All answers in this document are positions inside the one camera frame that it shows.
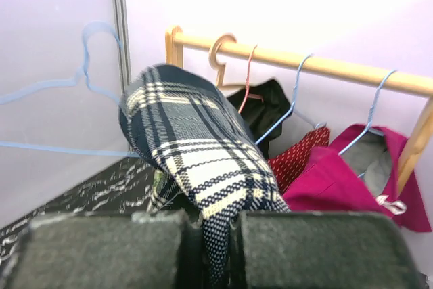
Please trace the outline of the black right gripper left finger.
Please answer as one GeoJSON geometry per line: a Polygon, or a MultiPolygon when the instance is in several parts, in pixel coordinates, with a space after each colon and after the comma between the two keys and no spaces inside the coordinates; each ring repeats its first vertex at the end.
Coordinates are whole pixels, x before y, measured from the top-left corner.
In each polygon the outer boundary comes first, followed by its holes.
{"type": "Polygon", "coordinates": [[[50,213],[20,232],[7,288],[201,288],[202,239],[183,211],[50,213]]]}

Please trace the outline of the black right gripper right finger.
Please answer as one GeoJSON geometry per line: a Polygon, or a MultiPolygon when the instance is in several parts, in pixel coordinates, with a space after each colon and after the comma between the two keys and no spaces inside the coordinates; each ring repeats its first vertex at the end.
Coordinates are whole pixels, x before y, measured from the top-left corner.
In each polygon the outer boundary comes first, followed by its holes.
{"type": "Polygon", "coordinates": [[[423,288],[396,224],[375,213],[242,212],[230,288],[423,288]]]}

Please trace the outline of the navy plaid skirt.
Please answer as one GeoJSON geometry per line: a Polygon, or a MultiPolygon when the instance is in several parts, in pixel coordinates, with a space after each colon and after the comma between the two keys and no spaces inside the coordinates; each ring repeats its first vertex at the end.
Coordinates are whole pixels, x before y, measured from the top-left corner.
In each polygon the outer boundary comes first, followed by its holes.
{"type": "Polygon", "coordinates": [[[289,210],[243,118],[211,82],[159,64],[129,84],[119,123],[136,153],[199,210],[208,285],[223,288],[231,222],[243,210],[289,210]]]}

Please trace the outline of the black skirt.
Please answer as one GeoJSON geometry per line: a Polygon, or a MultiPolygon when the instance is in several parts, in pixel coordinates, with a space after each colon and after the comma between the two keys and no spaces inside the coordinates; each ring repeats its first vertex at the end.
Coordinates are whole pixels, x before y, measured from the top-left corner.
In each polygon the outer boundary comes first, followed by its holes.
{"type": "MultiPolygon", "coordinates": [[[[227,98],[237,110],[242,104],[245,92],[245,89],[240,89],[227,98]]],[[[241,116],[249,126],[256,141],[289,110],[291,103],[281,85],[275,79],[269,79],[257,86],[251,86],[248,95],[259,97],[258,99],[248,98],[241,111],[241,116]]],[[[258,144],[265,159],[269,158],[270,141],[278,138],[281,134],[282,123],[258,144]]]]}

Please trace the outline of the pink wire hanger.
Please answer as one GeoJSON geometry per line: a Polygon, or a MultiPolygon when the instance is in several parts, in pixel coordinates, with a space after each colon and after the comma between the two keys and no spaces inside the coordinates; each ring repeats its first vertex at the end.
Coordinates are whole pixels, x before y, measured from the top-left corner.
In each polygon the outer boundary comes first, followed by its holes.
{"type": "Polygon", "coordinates": [[[256,50],[256,48],[258,47],[258,45],[256,44],[253,48],[252,51],[250,52],[250,55],[248,57],[248,63],[247,63],[247,75],[246,75],[246,85],[245,85],[245,94],[244,94],[244,98],[243,101],[238,109],[238,113],[241,114],[242,110],[244,109],[244,106],[247,102],[247,99],[257,99],[263,102],[263,97],[261,95],[257,95],[257,94],[250,94],[250,67],[251,67],[251,61],[252,58],[254,56],[254,52],[256,50]]]}

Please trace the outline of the light blue wire hanger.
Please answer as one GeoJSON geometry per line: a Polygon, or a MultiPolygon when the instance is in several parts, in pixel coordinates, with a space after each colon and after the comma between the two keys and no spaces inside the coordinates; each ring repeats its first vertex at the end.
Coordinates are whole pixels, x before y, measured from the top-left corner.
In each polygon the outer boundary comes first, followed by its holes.
{"type": "MultiPolygon", "coordinates": [[[[75,72],[74,76],[69,79],[46,79],[37,81],[29,86],[23,87],[12,93],[8,93],[1,96],[1,105],[7,106],[14,102],[19,102],[26,97],[31,97],[48,89],[55,89],[55,97],[50,99],[48,108],[58,107],[63,110],[65,114],[69,113],[72,102],[68,99],[68,90],[79,85],[81,80],[84,80],[86,88],[97,95],[109,99],[114,102],[117,106],[120,104],[119,97],[104,89],[98,87],[91,82],[89,67],[90,67],[90,51],[89,51],[89,39],[97,33],[107,33],[111,35],[120,50],[123,49],[123,43],[118,36],[115,29],[107,22],[93,21],[86,24],[81,32],[81,44],[83,47],[83,60],[80,67],[75,72]]],[[[44,152],[55,152],[62,154],[76,154],[85,156],[106,156],[106,157],[121,157],[121,158],[138,158],[139,155],[128,150],[91,150],[91,149],[80,149],[80,148],[69,148],[62,146],[49,146],[46,144],[35,144],[28,142],[16,142],[16,141],[1,141],[1,146],[4,148],[15,148],[23,150],[38,150],[44,152]]]]}

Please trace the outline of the lemon print skirt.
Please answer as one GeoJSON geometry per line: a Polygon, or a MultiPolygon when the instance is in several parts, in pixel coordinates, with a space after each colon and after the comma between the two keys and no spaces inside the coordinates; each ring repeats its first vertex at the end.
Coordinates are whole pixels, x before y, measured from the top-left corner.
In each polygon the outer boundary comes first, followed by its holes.
{"type": "Polygon", "coordinates": [[[152,185],[152,199],[158,200],[161,193],[164,191],[165,186],[165,172],[161,170],[155,170],[154,182],[152,185]]]}

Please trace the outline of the red polka dot skirt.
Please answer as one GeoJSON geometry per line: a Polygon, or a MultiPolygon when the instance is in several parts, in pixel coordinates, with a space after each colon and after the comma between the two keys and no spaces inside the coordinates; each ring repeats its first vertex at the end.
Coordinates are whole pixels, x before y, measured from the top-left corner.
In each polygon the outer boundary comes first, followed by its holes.
{"type": "Polygon", "coordinates": [[[326,126],[319,127],[309,131],[285,152],[268,160],[281,194],[284,194],[293,181],[301,175],[307,165],[311,150],[317,146],[328,146],[329,139],[330,129],[326,126]]]}

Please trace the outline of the wooden clothes rack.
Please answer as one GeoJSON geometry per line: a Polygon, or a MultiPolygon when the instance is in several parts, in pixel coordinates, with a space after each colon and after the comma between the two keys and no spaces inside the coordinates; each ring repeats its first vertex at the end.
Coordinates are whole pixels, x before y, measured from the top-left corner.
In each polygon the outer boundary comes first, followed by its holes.
{"type": "MultiPolygon", "coordinates": [[[[216,70],[216,85],[221,90],[239,89],[243,83],[224,84],[225,64],[217,60],[217,53],[223,53],[236,58],[252,58],[261,63],[284,68],[296,68],[302,57],[295,53],[277,51],[265,48],[253,48],[238,43],[231,34],[224,34],[217,39],[186,35],[181,27],[170,27],[165,33],[166,62],[183,67],[183,48],[201,49],[208,52],[209,62],[216,70]]],[[[352,64],[320,57],[306,61],[304,69],[307,72],[323,75],[333,79],[341,79],[366,85],[379,85],[386,76],[386,70],[352,64]]],[[[407,141],[398,160],[397,192],[402,192],[409,180],[419,157],[432,136],[432,79],[395,72],[384,83],[385,88],[403,93],[427,97],[428,101],[422,110],[413,132],[407,141]]]]}

